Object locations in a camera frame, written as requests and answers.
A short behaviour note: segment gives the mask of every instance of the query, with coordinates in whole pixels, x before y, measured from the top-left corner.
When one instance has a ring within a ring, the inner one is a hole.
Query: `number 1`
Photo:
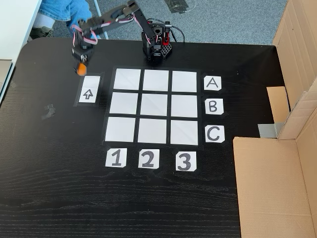
[[[117,155],[117,158],[115,159],[115,163],[112,164],[112,166],[121,166],[121,163],[119,163],[120,159],[120,149],[118,149],[116,152],[112,154],[112,156]]]

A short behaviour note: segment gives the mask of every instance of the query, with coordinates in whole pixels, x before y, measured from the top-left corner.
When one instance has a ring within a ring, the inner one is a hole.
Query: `gray carpet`
[[[86,0],[97,16],[93,0]],[[177,0],[137,0],[147,18],[169,20],[183,30],[186,42],[270,45],[287,0],[186,0],[188,8],[168,7]],[[98,0],[101,12],[127,0]],[[177,40],[182,36],[175,30]],[[140,40],[140,28],[129,23],[108,32],[110,39]],[[55,37],[69,37],[63,22],[54,25]]]

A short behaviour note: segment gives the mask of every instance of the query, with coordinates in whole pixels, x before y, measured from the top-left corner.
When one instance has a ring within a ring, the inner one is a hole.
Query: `shoe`
[[[40,37],[53,37],[53,29],[43,26],[42,28],[32,27],[30,37],[32,40]]]

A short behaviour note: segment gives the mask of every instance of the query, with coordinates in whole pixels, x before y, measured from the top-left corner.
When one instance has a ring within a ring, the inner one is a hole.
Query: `arrow symbol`
[[[93,97],[93,94],[92,94],[92,92],[89,89],[86,93],[84,93],[83,96],[86,96],[86,99],[89,99],[90,97]]]

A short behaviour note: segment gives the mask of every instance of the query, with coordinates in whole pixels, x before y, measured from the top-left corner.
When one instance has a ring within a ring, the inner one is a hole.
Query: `white paper card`
[[[113,92],[110,106],[110,113],[136,114],[138,104],[137,93],[116,93]]]
[[[221,89],[221,77],[220,76],[206,76],[204,78],[204,89],[219,91]]]
[[[176,154],[177,171],[195,171],[197,168],[195,151],[180,151]]]
[[[140,69],[117,68],[114,89],[139,90]]]
[[[133,142],[135,118],[109,117],[105,141]]]
[[[159,150],[141,150],[139,155],[139,168],[158,169]]]
[[[95,103],[100,83],[100,76],[85,76],[81,88],[79,103]]]
[[[205,127],[206,142],[222,143],[224,142],[224,126],[207,125]]]
[[[173,92],[197,92],[197,73],[185,71],[173,71]]]
[[[213,98],[205,100],[206,114],[221,115],[223,114],[223,99]]]
[[[99,88],[100,76],[85,76],[83,88]]]
[[[198,145],[197,121],[172,120],[170,143],[178,145]]]
[[[127,149],[109,149],[106,157],[106,167],[123,168],[127,163]]]
[[[166,94],[142,94],[141,115],[166,116]]]
[[[167,91],[168,71],[167,70],[144,70],[143,90]]]
[[[141,118],[138,142],[166,144],[166,120]]]
[[[98,88],[82,88],[79,103],[95,103],[97,98]]]
[[[197,117],[197,96],[172,95],[172,117]]]

